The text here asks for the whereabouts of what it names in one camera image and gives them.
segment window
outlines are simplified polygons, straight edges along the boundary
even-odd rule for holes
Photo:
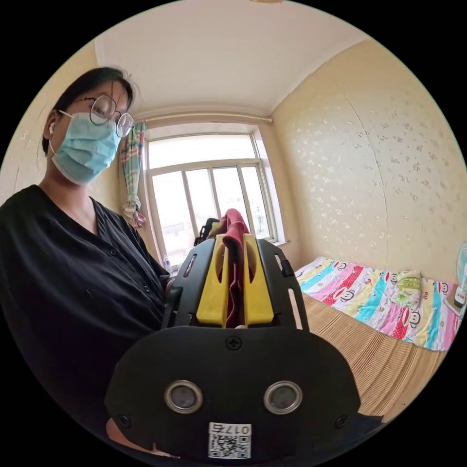
[[[251,134],[197,134],[147,142],[149,202],[161,254],[177,270],[210,217],[237,209],[256,238],[276,241],[264,167]]]

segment floral wallpaper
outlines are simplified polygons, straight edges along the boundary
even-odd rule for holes
[[[467,172],[417,78],[372,39],[320,67],[274,111],[300,223],[316,256],[454,281]]]
[[[89,43],[65,62],[35,97],[11,139],[0,168],[0,205],[13,193],[42,180],[46,159],[41,141],[49,110],[73,80],[96,66],[94,45]],[[117,161],[92,182],[89,194],[113,210],[121,209]]]

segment screw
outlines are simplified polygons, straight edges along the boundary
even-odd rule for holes
[[[339,417],[336,420],[335,426],[337,429],[345,427],[347,425],[347,422],[349,421],[349,417],[347,415],[343,415],[342,417]]]
[[[131,421],[128,417],[125,417],[124,415],[119,415],[118,419],[119,419],[120,425],[122,425],[123,428],[131,427]]]
[[[228,337],[225,345],[229,350],[238,350],[242,346],[242,340],[237,336]]]

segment electric fan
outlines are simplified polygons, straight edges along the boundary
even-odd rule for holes
[[[454,297],[454,303],[461,310],[466,307],[466,291],[467,291],[467,242],[464,242],[459,250],[457,257],[457,290]]]

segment plastic bottle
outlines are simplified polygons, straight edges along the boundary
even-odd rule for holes
[[[169,273],[169,274],[172,274],[172,267],[170,266],[170,261],[169,261],[169,258],[168,256],[165,254],[164,255],[164,268],[165,270]]]
[[[464,277],[462,282],[457,286],[456,294],[454,295],[454,304],[458,308],[462,308],[466,304],[467,294],[467,263],[464,266]]]

